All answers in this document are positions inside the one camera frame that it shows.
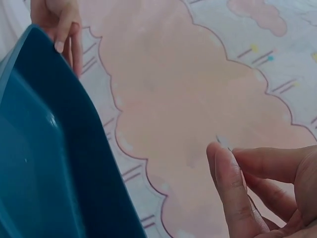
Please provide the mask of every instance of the fingernail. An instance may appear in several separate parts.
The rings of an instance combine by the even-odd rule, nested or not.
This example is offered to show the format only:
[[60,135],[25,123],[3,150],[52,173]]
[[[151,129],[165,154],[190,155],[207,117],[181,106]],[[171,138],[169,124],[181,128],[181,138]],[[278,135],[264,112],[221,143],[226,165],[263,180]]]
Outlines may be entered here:
[[62,41],[56,41],[55,42],[55,49],[59,53],[63,53],[64,50],[64,43]]

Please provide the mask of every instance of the hand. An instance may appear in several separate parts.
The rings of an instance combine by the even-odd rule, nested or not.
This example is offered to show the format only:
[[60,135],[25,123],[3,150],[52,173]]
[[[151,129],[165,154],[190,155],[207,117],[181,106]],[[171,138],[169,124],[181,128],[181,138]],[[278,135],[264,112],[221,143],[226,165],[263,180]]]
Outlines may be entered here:
[[54,41],[79,77],[83,65],[82,26],[76,0],[31,0],[31,19]]
[[[212,143],[207,157],[230,238],[317,237],[317,146],[235,149],[231,153]],[[296,199],[267,179],[294,184]],[[247,186],[286,222],[284,227],[261,216]]]

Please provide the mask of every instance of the finger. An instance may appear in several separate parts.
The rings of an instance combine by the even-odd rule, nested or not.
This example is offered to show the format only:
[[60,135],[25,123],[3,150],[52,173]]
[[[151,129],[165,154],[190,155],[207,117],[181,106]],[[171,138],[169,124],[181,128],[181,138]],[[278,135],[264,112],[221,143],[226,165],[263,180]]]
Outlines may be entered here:
[[231,238],[253,238],[261,233],[254,218],[241,170],[232,153],[220,148],[214,157],[215,179]]
[[76,10],[72,5],[67,4],[59,16],[59,22],[57,26],[57,33],[55,39],[55,49],[57,52],[62,53],[64,50],[64,44],[69,36],[70,27],[76,16]]
[[63,56],[68,62],[70,67],[72,67],[71,51],[70,51],[70,38],[67,38],[64,45]]
[[[208,159],[208,163],[209,163],[210,174],[211,174],[212,180],[213,180],[214,185],[215,185],[217,190],[218,190],[218,186],[217,186],[217,182],[215,179],[214,159],[215,159],[215,155],[216,155],[217,150],[219,150],[221,148],[223,148],[223,147],[220,143],[212,142],[207,146],[207,151],[206,151],[207,159]],[[246,191],[248,191],[248,187],[247,187],[247,184],[245,182],[242,171],[241,171],[241,176],[242,176],[242,180],[243,180],[243,186],[246,189]]]
[[247,173],[264,179],[294,183],[298,166],[314,149],[313,146],[300,149],[234,149],[233,154],[241,169]]
[[269,180],[245,174],[249,188],[261,199],[263,204],[284,222],[288,222],[297,210],[294,198]]
[[78,28],[76,33],[71,36],[71,52],[73,58],[73,70],[79,78],[83,68],[83,45],[82,45],[82,29],[81,26],[74,23],[74,27]]

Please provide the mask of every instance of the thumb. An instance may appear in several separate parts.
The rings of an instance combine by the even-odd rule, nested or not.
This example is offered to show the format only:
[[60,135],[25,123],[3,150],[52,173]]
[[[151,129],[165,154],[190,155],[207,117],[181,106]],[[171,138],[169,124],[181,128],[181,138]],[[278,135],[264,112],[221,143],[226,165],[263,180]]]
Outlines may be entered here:
[[64,50],[65,41],[69,36],[72,23],[77,14],[76,12],[72,5],[67,4],[60,13],[54,45],[59,53],[62,53]]
[[264,179],[294,183],[299,165],[317,147],[300,149],[234,149],[233,154],[242,171]]

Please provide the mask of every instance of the plastic container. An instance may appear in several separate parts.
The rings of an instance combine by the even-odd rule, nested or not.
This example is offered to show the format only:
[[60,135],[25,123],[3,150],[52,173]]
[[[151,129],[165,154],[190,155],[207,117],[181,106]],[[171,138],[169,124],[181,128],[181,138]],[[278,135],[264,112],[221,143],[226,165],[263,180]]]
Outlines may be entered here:
[[0,237],[146,237],[94,105],[34,25],[0,63]]

